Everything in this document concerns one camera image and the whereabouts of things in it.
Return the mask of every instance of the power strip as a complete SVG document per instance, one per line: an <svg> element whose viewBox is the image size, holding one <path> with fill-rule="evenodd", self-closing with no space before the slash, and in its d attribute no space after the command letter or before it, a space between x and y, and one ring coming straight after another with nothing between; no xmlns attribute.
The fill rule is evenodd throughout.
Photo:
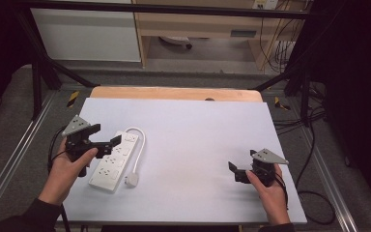
<svg viewBox="0 0 371 232"><path fill-rule="evenodd" d="M122 142L113 148L111 155L104 156L96 167L89 185L96 189L114 192L122 180L131 154L137 144L138 135L117 131L122 135Z"/></svg>

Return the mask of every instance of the floor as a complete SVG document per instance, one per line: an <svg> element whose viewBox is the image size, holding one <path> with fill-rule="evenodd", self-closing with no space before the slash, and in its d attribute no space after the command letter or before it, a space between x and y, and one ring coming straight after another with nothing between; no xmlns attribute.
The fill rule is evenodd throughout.
<svg viewBox="0 0 371 232"><path fill-rule="evenodd" d="M272 67L264 71L255 68L255 61L244 41L191 39L193 48L176 46L162 42L158 38L152 40L148 66L141 68L139 64L121 63L79 63L66 64L87 79L104 85L142 85L142 86L178 86L205 88L246 89L255 87L272 78L279 72L279 64L272 60ZM76 85L75 82L61 76L64 86L60 91L48 91L44 88L47 100L52 98L52 105L45 111L45 118L39 125L40 129L29 134L30 140L24 148L17 147L19 140L24 140L24 133L29 127L36 126L31 122L32 92L31 74L27 68L19 70L8 87L0 103L0 175L2 170L10 170L6 179L0 181L0 219L12 214L21 214L42 188L45 179L44 158L46 145L57 125L66 124L79 112L84 98L90 94L89 89ZM273 120L298 119L299 98L286 98L282 92L286 81L281 81L262 96L269 104ZM314 89L323 90L323 86L315 85ZM72 108L66 104L71 93L80 91L80 95ZM275 107L275 97L279 97L284 107ZM312 100L311 107L317 107L319 100ZM348 211L355 228L344 228L344 218L337 217L329 225L321 225L309 220L305 225L298 225L299 231L371 231L371 191L356 168L345 165L341 147L330 128L329 121L320 119L314 124L316 148L318 155L311 159L300 181L299 190L313 190L325 197L330 197L332 185L327 185L326 174L322 164L327 167L328 174L338 189L339 198ZM286 158L290 161L290 171L294 178L300 174L309 153L309 128L300 127L278 129L279 139ZM14 160L16 165L6 165ZM329 204L321 197L305 194L302 197L305 212L317 220L326 221L332 216ZM89 231L99 231L99 227L90 227ZM256 231L256 226L244 226L243 231Z"/></svg>

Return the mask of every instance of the white cable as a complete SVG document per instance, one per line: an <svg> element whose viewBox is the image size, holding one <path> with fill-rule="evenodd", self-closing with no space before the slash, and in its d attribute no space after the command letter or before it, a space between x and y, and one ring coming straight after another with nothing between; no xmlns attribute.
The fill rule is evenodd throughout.
<svg viewBox="0 0 371 232"><path fill-rule="evenodd" d="M140 160L140 156L141 156L141 153L143 152L144 144L146 143L146 134L139 128L127 128L125 130L125 132L131 131L131 130L139 131L143 135L143 144L141 144L140 151L138 152L137 159L135 160L135 164L134 164L134 167L133 167L133 170L132 170L132 173L135 173L135 169L137 168L138 160Z"/></svg>

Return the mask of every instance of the black sleeve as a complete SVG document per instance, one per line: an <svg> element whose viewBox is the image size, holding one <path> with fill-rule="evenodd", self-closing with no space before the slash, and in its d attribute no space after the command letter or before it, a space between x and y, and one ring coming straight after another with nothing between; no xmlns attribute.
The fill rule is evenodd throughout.
<svg viewBox="0 0 371 232"><path fill-rule="evenodd" d="M265 226L260 228L258 232L295 232L295 227L293 223L287 223L274 226Z"/></svg>
<svg viewBox="0 0 371 232"><path fill-rule="evenodd" d="M35 199L22 216L14 216L0 221L0 231L8 232L48 232L54 226L61 208Z"/></svg>

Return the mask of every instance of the white tabletop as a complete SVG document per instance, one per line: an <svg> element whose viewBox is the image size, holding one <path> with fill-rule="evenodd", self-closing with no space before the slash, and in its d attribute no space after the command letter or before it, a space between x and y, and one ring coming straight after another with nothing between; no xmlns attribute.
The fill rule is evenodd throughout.
<svg viewBox="0 0 371 232"><path fill-rule="evenodd" d="M249 150L283 156L266 103L87 99L80 117L101 124L92 141L108 141L116 131L138 127L147 142L137 167L136 188L123 182L114 193L73 185L65 208L70 221L100 224L246 224L266 222L252 185L236 183L228 161L249 168ZM137 151L127 172L131 171ZM306 223L288 166L281 165L293 223Z"/></svg>

